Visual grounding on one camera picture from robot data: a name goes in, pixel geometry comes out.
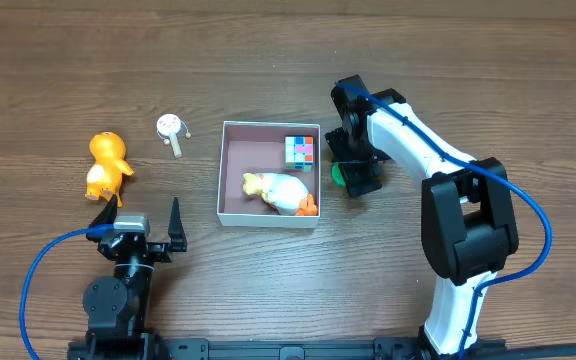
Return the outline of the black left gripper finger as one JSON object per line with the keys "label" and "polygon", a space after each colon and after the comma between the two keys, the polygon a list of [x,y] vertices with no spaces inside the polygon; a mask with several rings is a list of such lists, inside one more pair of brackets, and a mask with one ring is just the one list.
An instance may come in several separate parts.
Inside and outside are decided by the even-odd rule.
{"label": "black left gripper finger", "polygon": [[171,252],[187,251],[187,238],[181,220],[179,199],[177,197],[174,197],[172,202],[168,224],[168,236],[170,238]]}
{"label": "black left gripper finger", "polygon": [[113,195],[104,209],[89,224],[86,238],[89,241],[101,241],[103,236],[113,229],[118,211],[118,197]]}

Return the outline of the green round cap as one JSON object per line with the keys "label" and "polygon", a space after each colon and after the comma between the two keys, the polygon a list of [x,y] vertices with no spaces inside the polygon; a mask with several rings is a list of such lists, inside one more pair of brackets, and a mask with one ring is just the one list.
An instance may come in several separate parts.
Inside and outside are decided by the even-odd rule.
{"label": "green round cap", "polygon": [[341,169],[338,163],[334,163],[331,167],[331,177],[333,182],[340,187],[345,187],[345,180],[343,178]]}

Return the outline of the multicoloured puzzle cube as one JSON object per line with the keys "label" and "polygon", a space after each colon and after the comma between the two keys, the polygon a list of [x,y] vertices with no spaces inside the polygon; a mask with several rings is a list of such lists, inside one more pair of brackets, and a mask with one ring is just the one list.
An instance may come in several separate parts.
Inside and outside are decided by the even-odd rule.
{"label": "multicoloured puzzle cube", "polygon": [[314,166],[314,139],[312,136],[285,137],[285,168],[311,172]]}

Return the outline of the white and yellow duck toy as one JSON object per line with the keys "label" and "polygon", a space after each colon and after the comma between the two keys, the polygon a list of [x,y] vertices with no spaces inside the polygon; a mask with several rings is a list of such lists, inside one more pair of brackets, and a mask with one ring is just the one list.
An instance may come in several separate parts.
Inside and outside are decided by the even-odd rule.
{"label": "white and yellow duck toy", "polygon": [[279,173],[244,173],[243,191],[259,195],[284,216],[316,216],[319,209],[314,196],[297,177]]}

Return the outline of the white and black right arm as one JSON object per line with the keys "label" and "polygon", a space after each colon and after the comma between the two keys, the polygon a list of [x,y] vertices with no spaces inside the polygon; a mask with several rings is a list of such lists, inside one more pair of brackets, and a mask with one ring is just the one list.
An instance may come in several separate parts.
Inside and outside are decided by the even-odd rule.
{"label": "white and black right arm", "polygon": [[437,278],[431,312],[420,327],[413,359],[453,359],[476,344],[481,307],[471,299],[518,248],[509,190],[472,171],[505,177],[494,158],[458,151],[426,126],[393,89],[371,94],[358,75],[336,83],[331,99],[339,128],[326,133],[333,173],[351,197],[381,188],[380,164],[396,162],[421,191],[421,244]]}

